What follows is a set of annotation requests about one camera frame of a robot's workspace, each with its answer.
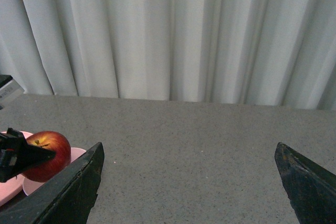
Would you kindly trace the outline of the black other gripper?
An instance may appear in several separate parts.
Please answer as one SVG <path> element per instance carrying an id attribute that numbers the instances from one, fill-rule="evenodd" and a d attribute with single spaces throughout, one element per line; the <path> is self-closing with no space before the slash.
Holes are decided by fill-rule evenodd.
<path id="1" fill-rule="evenodd" d="M 42 140 L 28 143 L 11 127 L 1 132 L 1 183 L 55 158 L 49 145 Z M 86 223 L 98 196 L 103 163 L 99 142 L 32 194 L 1 211 L 1 223 Z"/>

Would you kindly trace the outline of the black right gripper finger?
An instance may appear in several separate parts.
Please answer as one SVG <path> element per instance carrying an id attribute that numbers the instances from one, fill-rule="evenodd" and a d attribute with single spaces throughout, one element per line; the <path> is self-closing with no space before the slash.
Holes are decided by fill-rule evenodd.
<path id="1" fill-rule="evenodd" d="M 279 142 L 275 162 L 300 223 L 335 223 L 335 174 Z"/>

